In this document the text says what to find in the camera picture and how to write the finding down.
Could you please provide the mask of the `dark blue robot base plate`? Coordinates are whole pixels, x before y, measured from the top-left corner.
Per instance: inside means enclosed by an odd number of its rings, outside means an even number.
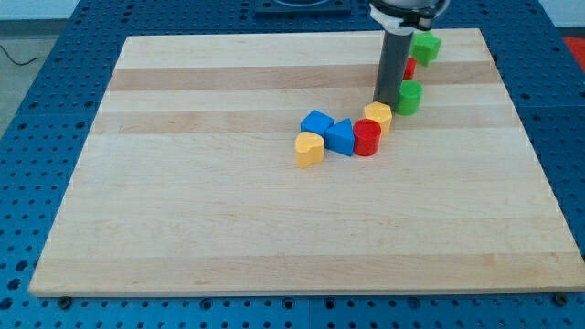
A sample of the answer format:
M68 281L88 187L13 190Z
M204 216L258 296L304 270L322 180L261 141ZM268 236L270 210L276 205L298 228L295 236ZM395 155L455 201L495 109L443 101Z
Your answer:
M256 17L277 15L350 14L350 0L254 0Z

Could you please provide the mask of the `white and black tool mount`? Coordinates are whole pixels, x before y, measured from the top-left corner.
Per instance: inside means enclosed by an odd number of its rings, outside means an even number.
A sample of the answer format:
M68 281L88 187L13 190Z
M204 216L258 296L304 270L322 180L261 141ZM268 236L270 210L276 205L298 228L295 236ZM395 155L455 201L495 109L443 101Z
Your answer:
M369 0L370 16L389 33L429 31L450 0Z

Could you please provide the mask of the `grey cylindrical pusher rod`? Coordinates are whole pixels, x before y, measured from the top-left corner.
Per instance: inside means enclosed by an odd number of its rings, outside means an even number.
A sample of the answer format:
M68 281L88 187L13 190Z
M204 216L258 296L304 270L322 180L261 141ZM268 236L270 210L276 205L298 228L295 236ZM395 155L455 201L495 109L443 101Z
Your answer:
M373 101L393 108L399 100L399 89L406 69L413 31L384 33Z

